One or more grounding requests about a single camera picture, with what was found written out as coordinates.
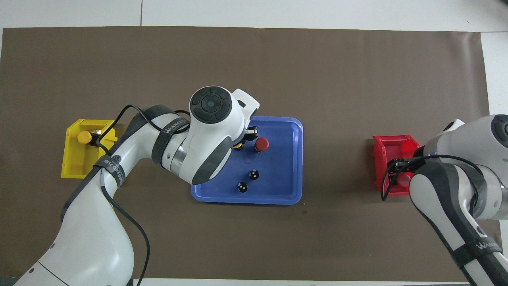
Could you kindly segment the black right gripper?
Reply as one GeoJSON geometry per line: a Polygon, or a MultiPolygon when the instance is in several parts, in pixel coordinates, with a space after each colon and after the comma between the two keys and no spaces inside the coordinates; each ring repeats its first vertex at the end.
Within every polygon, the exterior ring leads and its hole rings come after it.
{"type": "Polygon", "coordinates": [[[415,172],[424,165],[422,157],[395,158],[392,160],[392,174],[415,172]]]}

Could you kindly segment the blue plastic tray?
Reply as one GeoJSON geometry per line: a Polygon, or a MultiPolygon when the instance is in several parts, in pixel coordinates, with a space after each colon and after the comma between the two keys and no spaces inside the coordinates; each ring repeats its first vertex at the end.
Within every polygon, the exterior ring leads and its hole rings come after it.
{"type": "Polygon", "coordinates": [[[212,180],[192,185],[194,199],[209,203],[257,203],[269,205],[293,205],[302,197],[303,139],[302,123],[284,116],[254,116],[250,126],[257,126],[259,137],[269,141],[269,148],[256,152],[254,141],[248,141],[243,149],[233,151],[221,172],[212,180]],[[258,170],[260,177],[251,180],[251,170],[258,170]],[[237,190],[240,182],[248,184],[248,190],[237,190]]]}

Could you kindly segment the red plastic bin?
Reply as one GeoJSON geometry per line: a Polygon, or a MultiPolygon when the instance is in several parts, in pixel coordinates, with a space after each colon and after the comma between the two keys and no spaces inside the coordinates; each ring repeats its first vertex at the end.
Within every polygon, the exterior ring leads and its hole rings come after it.
{"type": "MultiPolygon", "coordinates": [[[[421,145],[411,135],[373,136],[374,147],[372,157],[375,166],[374,185],[377,190],[385,191],[395,174],[388,172],[388,178],[383,176],[389,166],[389,162],[395,158],[408,158],[414,155],[421,145]]],[[[390,188],[390,197],[409,195],[409,187],[401,187],[396,181],[390,188]]]]}

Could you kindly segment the brown table mat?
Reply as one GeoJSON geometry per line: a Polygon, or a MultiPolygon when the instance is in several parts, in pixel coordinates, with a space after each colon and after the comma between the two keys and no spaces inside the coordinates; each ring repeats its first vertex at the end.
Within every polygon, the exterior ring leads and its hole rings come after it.
{"type": "Polygon", "coordinates": [[[201,203],[140,161],[114,199],[149,236],[146,278],[465,281],[409,197],[381,201],[371,152],[374,135],[423,144],[489,113],[480,34],[213,27],[3,30],[0,277],[56,238],[80,183],[60,177],[69,125],[127,104],[188,109],[208,85],[303,123],[303,195],[201,203]]]}

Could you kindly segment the yellow plastic bin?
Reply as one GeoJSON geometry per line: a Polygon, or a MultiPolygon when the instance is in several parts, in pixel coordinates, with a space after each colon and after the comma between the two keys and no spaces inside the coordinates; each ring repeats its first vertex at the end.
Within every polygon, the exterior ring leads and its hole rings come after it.
{"type": "Polygon", "coordinates": [[[62,158],[62,178],[85,178],[96,161],[105,155],[105,151],[99,146],[95,147],[78,143],[78,133],[83,130],[92,132],[100,130],[101,134],[103,134],[113,122],[113,120],[79,119],[67,128],[62,158]]]}

